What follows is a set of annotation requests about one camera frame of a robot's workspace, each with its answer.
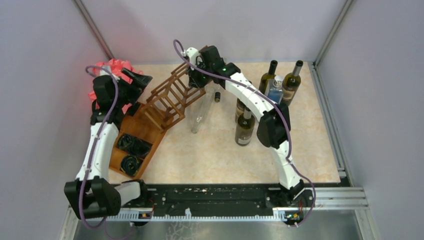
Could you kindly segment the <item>clear glass bottle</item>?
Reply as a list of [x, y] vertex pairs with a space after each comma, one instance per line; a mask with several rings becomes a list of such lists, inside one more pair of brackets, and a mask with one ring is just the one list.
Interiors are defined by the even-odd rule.
[[194, 108], [191, 123], [191, 132], [193, 134], [198, 133], [201, 124], [205, 122], [214, 99], [215, 92], [215, 88], [207, 86], [205, 88], [205, 95], [201, 97], [200, 103]]

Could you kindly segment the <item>brown wooden wine rack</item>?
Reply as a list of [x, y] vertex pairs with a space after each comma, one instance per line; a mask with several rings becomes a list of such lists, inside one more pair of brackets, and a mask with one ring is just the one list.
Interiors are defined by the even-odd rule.
[[190, 83], [192, 72], [187, 63], [178, 65], [170, 76], [150, 92], [145, 104], [141, 105], [135, 116], [146, 120], [154, 129], [164, 133], [186, 115], [186, 109], [206, 93], [199, 83]]

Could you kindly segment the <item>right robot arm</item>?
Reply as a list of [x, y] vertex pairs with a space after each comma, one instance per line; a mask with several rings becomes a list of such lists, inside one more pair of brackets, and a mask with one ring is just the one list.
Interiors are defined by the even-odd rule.
[[188, 48], [180, 56], [189, 65], [189, 82], [196, 88], [210, 82], [233, 94], [258, 120], [257, 138], [269, 148], [276, 162], [281, 199], [287, 206], [295, 206], [306, 190], [304, 181], [292, 158], [290, 114], [288, 107], [269, 99], [252, 85], [234, 63], [226, 63], [218, 49], [208, 46], [203, 50]]

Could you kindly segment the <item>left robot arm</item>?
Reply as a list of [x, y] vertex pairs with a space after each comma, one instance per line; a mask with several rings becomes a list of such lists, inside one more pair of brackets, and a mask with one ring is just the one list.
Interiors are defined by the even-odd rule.
[[123, 68], [121, 72], [132, 80], [127, 82], [108, 68], [98, 70], [92, 81], [96, 99], [92, 103], [87, 152], [75, 180], [64, 186], [64, 194], [80, 220], [116, 216], [130, 201], [144, 207], [150, 200], [143, 180], [111, 184], [108, 169], [124, 118], [122, 108], [135, 104], [153, 78]]

